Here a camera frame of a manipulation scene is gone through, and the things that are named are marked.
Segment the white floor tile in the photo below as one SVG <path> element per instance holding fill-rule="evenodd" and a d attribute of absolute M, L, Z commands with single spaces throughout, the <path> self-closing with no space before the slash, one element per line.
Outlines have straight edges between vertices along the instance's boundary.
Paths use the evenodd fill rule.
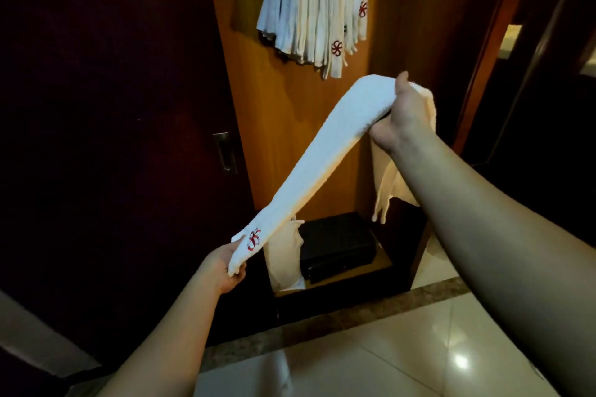
<path fill-rule="evenodd" d="M 352 328 L 344 333 L 438 393 L 443 392 L 451 300 Z"/>
<path fill-rule="evenodd" d="M 278 350 L 198 376 L 195 397 L 280 397 L 289 375 L 286 355 Z"/>
<path fill-rule="evenodd" d="M 421 288 L 427 284 L 438 283 L 459 276 L 446 255 L 431 255 L 424 250 L 418 271 L 413 279 L 412 288 Z"/>
<path fill-rule="evenodd" d="M 556 397 L 472 294 L 453 299 L 446 397 Z"/>
<path fill-rule="evenodd" d="M 286 349 L 294 397 L 437 397 L 342 333 Z"/>

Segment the marble border strip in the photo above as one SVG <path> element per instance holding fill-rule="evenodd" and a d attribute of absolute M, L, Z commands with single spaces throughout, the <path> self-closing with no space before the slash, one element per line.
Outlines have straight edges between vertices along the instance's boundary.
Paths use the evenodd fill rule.
<path fill-rule="evenodd" d="M 201 372 L 415 310 L 422 306 L 464 295 L 469 291 L 460 277 L 451 278 L 421 288 L 414 288 L 409 292 L 393 297 L 337 310 L 329 314 L 317 315 L 299 322 L 272 328 L 263 333 L 256 333 L 235 341 L 214 345 L 205 349 Z"/>

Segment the embroidered red logo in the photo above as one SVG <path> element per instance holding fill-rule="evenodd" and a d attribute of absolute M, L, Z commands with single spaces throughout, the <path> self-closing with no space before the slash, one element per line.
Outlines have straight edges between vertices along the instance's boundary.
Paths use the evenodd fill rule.
<path fill-rule="evenodd" d="M 365 17 L 368 11 L 368 4 L 366 2 L 360 2 L 360 9 L 358 10 L 358 16 Z"/>
<path fill-rule="evenodd" d="M 341 55 L 341 49 L 343 48 L 343 43 L 341 41 L 335 40 L 332 42 L 332 54 L 336 57 Z"/>
<path fill-rule="evenodd" d="M 259 236 L 257 235 L 258 233 L 260 233 L 260 229 L 252 231 L 249 235 L 249 242 L 252 243 L 252 246 L 249 244 L 249 251 L 254 250 L 255 246 L 259 244 Z"/>

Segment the wooden trim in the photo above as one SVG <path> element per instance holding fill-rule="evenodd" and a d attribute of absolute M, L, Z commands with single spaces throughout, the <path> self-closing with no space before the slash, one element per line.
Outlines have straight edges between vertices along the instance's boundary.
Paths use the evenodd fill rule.
<path fill-rule="evenodd" d="M 505 36 L 507 26 L 511 23 L 511 19 L 513 19 L 513 16 L 516 13 L 519 1 L 520 0 L 503 0 L 498 8 L 495 22 L 492 25 L 488 39 L 485 42 L 481 59 L 476 67 L 472 84 L 466 95 L 466 102 L 459 117 L 457 136 L 453 145 L 453 150 L 457 154 L 461 154 L 464 149 L 468 134 L 472 128 L 474 116 L 481 103 L 490 74 L 495 66 L 501 42 Z"/>

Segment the wardrobe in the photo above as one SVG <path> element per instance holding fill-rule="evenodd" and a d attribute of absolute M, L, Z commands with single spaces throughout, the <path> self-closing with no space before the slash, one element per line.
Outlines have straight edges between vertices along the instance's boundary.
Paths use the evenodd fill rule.
<path fill-rule="evenodd" d="M 262 0 L 2 0 L 0 289 L 114 370 L 202 259 L 269 203 L 359 77 L 407 69 L 434 93 L 452 145 L 517 1 L 369 0 L 368 39 L 323 81 L 259 37 Z M 372 175 L 365 136 L 298 217 L 370 220 Z M 406 292 L 425 226 L 396 200 L 385 225 L 371 223 L 388 262 L 287 295 L 258 254 L 209 344 Z"/>

